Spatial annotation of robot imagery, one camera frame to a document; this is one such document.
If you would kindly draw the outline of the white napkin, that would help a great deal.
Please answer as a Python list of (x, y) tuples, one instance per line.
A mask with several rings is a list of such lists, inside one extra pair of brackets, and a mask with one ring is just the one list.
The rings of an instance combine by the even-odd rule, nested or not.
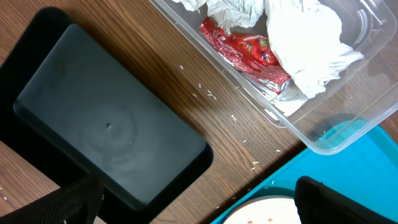
[(263, 15), (265, 0), (172, 0), (182, 3), (188, 11), (197, 11), (207, 6), (207, 15), (215, 20), (219, 27), (229, 31), (233, 27), (251, 28)]
[(271, 50), (307, 98), (364, 58), (340, 41), (341, 19), (317, 0), (267, 0), (265, 13)]

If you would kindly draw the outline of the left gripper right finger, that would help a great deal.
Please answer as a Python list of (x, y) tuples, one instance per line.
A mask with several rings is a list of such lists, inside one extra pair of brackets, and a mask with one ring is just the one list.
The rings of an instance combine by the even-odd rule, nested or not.
[(294, 202), (302, 224), (396, 224), (308, 176), (296, 182)]

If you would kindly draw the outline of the red snack wrapper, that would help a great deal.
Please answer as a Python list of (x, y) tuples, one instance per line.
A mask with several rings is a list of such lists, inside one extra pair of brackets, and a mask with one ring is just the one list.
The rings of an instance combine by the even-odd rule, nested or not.
[(213, 48), (284, 116), (292, 115), (308, 101), (279, 64), (267, 37), (239, 32), (229, 34), (210, 17), (200, 24), (200, 31)]

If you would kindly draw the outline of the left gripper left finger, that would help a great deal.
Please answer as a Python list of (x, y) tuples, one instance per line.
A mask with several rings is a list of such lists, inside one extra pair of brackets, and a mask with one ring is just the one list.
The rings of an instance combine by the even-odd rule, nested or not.
[(87, 175), (1, 217), (1, 224), (93, 224), (104, 186)]

